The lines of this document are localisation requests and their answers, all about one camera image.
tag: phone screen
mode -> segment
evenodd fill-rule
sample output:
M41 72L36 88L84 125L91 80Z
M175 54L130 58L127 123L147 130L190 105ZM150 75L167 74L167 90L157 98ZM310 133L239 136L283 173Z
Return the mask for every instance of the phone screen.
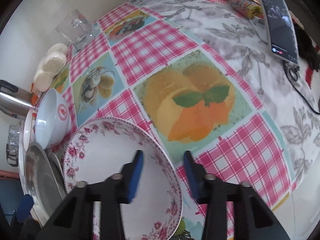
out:
M261 0L265 9L272 52L298 64L298 46L290 13L284 0Z

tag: stainless steel kettle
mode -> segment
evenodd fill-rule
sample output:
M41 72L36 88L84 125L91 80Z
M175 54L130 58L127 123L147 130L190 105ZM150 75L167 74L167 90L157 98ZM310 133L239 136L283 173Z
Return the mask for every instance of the stainless steel kettle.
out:
M5 80L0 80L0 110L14 118L25 120L33 107L32 93Z

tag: kettle handle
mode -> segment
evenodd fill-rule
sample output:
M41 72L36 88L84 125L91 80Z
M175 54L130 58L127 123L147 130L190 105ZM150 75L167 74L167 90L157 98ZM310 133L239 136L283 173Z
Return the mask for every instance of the kettle handle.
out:
M5 88L9 89L13 93L17 93L19 90L18 87L16 87L15 85L12 85L11 83L9 83L5 80L0 80L0 89L1 89L1 87L5 87Z

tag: white wall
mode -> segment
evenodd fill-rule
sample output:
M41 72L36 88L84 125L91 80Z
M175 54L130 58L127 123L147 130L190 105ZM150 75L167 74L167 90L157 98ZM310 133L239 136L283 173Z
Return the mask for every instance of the white wall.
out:
M35 69L53 44L62 42L55 27L78 9L94 22L126 0L23 0L0 35L0 79L29 90ZM15 120L0 113L0 170L16 171L5 159L8 126Z

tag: checkered tablecloth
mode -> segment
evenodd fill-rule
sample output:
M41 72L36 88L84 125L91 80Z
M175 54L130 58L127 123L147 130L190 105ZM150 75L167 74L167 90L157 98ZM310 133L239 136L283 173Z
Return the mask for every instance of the checkered tablecloth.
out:
M119 41L110 41L110 27L125 21L125 17L137 11L141 15L149 15L150 22ZM68 83L62 94L68 104L72 128L62 143L52 149L53 152L63 158L68 141L77 128L88 120L104 116L123 118L138 125L167 151L166 144L134 88L166 66L198 52L209 58L235 84L247 101L250 113L216 139L193 151L196 162L224 181L236 184L249 181L270 208L291 191L294 178L288 171L288 165L291 164L287 162L288 152L281 133L249 85L209 45L156 12L131 3L115 8L95 24L99 31L90 44L78 53L74 52L72 46L69 48ZM88 69L99 66L107 58L109 64L114 65L122 86L90 115L81 119L76 115L75 101L76 95L79 95L77 81ZM182 160L175 161L174 165L183 190L183 216L188 221L187 229L192 230L192 225L197 222L203 226L206 206L197 205L191 199ZM228 236L232 236L233 232L233 207L228 203Z

